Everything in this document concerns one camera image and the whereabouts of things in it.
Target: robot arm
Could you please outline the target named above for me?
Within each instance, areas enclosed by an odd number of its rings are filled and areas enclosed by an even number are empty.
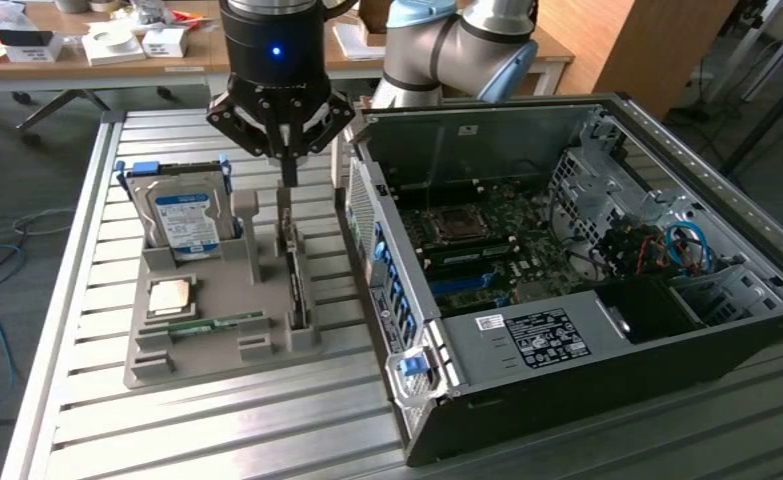
[[[323,23],[355,2],[218,0],[232,73],[206,120],[280,165],[284,187],[353,117],[325,75]],[[372,107],[436,105],[441,84],[505,100],[533,60],[535,15],[536,0],[475,0],[461,15],[455,0],[395,0]]]
[[[484,102],[504,101],[536,54],[537,0],[395,0],[383,79],[372,108],[437,105],[441,84]]]
[[[280,164],[285,187],[296,166],[323,150],[352,118],[325,75],[323,23],[356,0],[218,0],[230,62],[226,91],[206,120],[249,153]]]

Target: blue latch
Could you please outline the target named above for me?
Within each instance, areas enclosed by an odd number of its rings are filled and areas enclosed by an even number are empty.
[[[400,361],[400,372],[403,376],[411,377],[429,371],[429,364],[423,355],[415,355],[413,357],[404,358]]]
[[[160,162],[152,160],[149,162],[136,162],[133,164],[133,177],[142,175],[157,175],[160,173]]]

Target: white sticker label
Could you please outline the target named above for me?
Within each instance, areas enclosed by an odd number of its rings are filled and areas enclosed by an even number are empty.
[[[202,72],[204,67],[164,67],[166,72]]]
[[[491,330],[492,328],[503,328],[503,315],[488,315],[487,317],[476,317],[476,326],[480,330]]]
[[[160,216],[168,244],[181,260],[205,258],[218,246],[216,221],[204,213],[209,208],[205,193],[157,197]]]
[[[459,127],[459,136],[476,135],[476,131],[480,127],[476,125],[463,125]]]

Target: white paper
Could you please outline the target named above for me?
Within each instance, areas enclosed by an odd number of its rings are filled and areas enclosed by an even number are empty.
[[[364,44],[357,26],[339,23],[333,30],[340,49],[349,60],[375,60],[385,56],[385,47],[368,47]]]

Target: table leg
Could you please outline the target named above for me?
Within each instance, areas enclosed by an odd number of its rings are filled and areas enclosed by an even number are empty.
[[[82,98],[88,99],[88,101],[92,102],[100,110],[102,110],[104,112],[109,111],[109,106],[104,103],[104,101],[100,99],[100,97],[92,90],[80,90],[78,95]]]
[[[64,107],[66,103],[74,98],[78,98],[77,90],[65,90],[61,92],[56,98],[53,98],[46,105],[38,108],[37,111],[22,121],[22,123],[14,127],[17,131],[25,132],[29,130],[32,125],[52,115],[53,112]]]
[[[740,39],[735,51],[726,60],[726,67],[723,68],[723,73],[719,75],[719,77],[714,79],[714,82],[711,83],[711,88],[706,94],[706,102],[710,103],[711,100],[714,100],[723,91],[723,87],[726,87],[728,79],[735,73],[735,70],[738,70],[738,66],[743,62],[747,53],[750,53],[750,49],[752,48],[755,41],[759,39],[759,35],[762,35],[762,32],[764,31],[764,27],[770,23],[770,19],[774,13],[776,13],[776,8],[779,7],[780,3],[782,0],[767,0],[767,6],[764,7],[764,10],[762,10],[762,26],[759,28],[751,28],[747,34]]]
[[[767,80],[770,79],[771,75],[774,74],[774,72],[776,71],[779,66],[782,65],[782,62],[783,62],[783,42],[782,42],[782,45],[779,46],[779,49],[776,50],[776,53],[774,53],[774,56],[771,57],[770,61],[764,65],[762,72],[755,77],[755,80],[752,80],[752,83],[747,87],[747,90],[746,90],[743,96],[740,97],[740,99],[744,102],[751,102],[755,99],[755,95],[759,93],[759,90],[762,89],[762,87],[767,83]]]
[[[735,170],[735,168],[738,168],[738,165],[747,157],[747,154],[752,150],[752,147],[758,145],[759,141],[762,140],[762,137],[771,129],[782,115],[783,94],[782,97],[779,97],[779,100],[776,100],[776,103],[774,103],[772,107],[770,107],[770,110],[767,111],[767,114],[762,117],[762,120],[759,120],[759,123],[755,125],[755,127],[744,137],[743,141],[740,142],[740,145],[738,145],[738,148],[735,148],[735,151],[723,162],[723,165],[720,166],[720,173],[723,175],[728,176]]]

